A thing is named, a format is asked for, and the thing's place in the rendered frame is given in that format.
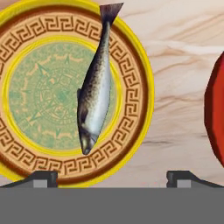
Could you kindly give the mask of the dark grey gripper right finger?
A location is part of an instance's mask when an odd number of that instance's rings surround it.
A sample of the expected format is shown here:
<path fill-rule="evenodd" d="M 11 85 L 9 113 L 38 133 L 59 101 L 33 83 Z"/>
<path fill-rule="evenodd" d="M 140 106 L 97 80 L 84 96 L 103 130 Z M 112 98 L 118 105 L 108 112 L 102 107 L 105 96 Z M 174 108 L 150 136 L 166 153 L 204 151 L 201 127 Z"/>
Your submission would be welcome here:
<path fill-rule="evenodd" d="M 167 188 L 224 188 L 224 185 L 218 185 L 213 182 L 198 178 L 190 171 L 168 171 Z"/>

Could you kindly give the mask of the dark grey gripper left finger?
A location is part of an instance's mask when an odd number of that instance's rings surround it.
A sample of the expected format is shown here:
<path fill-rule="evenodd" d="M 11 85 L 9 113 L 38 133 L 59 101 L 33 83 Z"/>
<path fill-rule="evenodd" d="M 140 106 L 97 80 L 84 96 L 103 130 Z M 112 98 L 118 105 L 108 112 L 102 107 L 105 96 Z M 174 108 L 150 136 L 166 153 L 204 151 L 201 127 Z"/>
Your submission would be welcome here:
<path fill-rule="evenodd" d="M 56 171 L 35 171 L 28 177 L 7 185 L 1 185 L 1 188 L 57 188 L 58 173 Z"/>

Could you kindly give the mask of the red sweet potato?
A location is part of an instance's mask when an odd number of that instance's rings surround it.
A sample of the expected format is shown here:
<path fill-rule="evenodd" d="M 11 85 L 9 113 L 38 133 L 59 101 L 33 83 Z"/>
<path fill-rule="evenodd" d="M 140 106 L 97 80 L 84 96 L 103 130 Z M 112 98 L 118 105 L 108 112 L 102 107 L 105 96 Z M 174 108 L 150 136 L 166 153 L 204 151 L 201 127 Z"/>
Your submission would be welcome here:
<path fill-rule="evenodd" d="M 207 83 L 204 124 L 213 154 L 224 167 L 224 52 L 214 63 Z"/>

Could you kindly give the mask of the yellow rimmed patterned plate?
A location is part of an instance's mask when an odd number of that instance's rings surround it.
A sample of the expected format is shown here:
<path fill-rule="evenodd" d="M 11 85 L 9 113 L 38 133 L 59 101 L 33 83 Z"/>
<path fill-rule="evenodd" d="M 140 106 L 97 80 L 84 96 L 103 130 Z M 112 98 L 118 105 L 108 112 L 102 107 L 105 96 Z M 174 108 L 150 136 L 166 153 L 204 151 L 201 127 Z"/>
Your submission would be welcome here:
<path fill-rule="evenodd" d="M 57 172 L 88 187 L 137 151 L 151 124 L 154 80 L 135 33 L 116 18 L 109 35 L 110 105 L 97 143 L 81 152 L 77 90 L 102 32 L 91 0 L 19 0 L 0 10 L 0 173 Z"/>

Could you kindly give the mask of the grey silver fish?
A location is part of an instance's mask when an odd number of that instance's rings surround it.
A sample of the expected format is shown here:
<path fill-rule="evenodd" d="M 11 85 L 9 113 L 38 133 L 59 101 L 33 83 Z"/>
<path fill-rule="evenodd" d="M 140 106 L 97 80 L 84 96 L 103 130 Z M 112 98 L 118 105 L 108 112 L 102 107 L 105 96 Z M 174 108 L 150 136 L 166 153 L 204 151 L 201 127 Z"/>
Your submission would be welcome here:
<path fill-rule="evenodd" d="M 94 148 L 104 125 L 110 102 L 109 35 L 123 3 L 100 6 L 101 38 L 87 70 L 82 87 L 77 90 L 77 125 L 83 155 Z"/>

